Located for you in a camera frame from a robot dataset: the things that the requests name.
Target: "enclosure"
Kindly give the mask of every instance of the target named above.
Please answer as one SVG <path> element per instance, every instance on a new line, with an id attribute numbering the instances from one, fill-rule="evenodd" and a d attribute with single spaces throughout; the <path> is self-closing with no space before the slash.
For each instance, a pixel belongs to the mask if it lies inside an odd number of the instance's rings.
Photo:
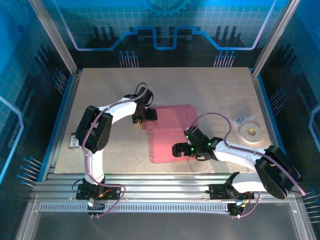
<path id="1" fill-rule="evenodd" d="M 319 12 L 312 0 L 3 0 L 2 238 L 319 238 Z M 85 173 L 76 130 L 88 106 L 117 102 L 141 82 L 159 125 L 131 116 L 112 124 L 103 172 L 127 192 L 91 219 L 73 191 Z M 265 192 L 250 216 L 226 216 L 230 201 L 212 201 L 208 185 L 251 169 L 172 156 L 186 127 L 210 112 L 231 121 L 231 143 L 278 146 L 308 194 Z M 258 140 L 242 135 L 245 123 Z M 229 130 L 219 116 L 196 124 L 209 138 Z"/>

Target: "ventilation grille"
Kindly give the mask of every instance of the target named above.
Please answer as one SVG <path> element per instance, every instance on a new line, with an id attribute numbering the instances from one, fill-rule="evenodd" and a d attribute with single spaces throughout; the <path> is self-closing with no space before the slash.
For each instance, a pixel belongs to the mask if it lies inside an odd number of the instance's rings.
<path id="1" fill-rule="evenodd" d="M 106 203 L 106 209 L 112 207 L 112 204 Z M 73 212 L 85 213 L 92 212 L 87 210 L 87 204 L 83 202 L 77 203 L 53 203 L 44 202 L 41 204 L 42 212 Z M 114 213 L 219 213 L 228 214 L 227 203 L 119 203 L 112 210 Z"/>

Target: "glass panel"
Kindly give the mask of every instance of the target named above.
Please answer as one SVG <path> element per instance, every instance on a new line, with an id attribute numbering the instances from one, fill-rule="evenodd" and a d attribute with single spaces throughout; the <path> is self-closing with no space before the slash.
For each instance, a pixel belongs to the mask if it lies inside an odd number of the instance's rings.
<path id="1" fill-rule="evenodd" d="M 319 1 L 301 0 L 260 73 L 283 145 L 306 192 L 320 191 L 319 13 Z"/>
<path id="2" fill-rule="evenodd" d="M 55 74 L 69 72 L 28 1 L 1 1 L 0 26 L 0 238 L 14 239 L 65 89 Z"/>
<path id="3" fill-rule="evenodd" d="M 136 67 L 130 57 L 140 67 L 252 68 L 286 3 L 44 1 L 79 68 Z"/>

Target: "roll of tape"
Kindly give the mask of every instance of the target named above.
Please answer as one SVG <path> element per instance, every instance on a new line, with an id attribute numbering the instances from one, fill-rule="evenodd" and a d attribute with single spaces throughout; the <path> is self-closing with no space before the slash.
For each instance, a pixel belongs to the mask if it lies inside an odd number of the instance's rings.
<path id="1" fill-rule="evenodd" d="M 257 124 L 247 122 L 240 127 L 240 135 L 245 142 L 257 144 L 262 140 L 263 132 Z"/>

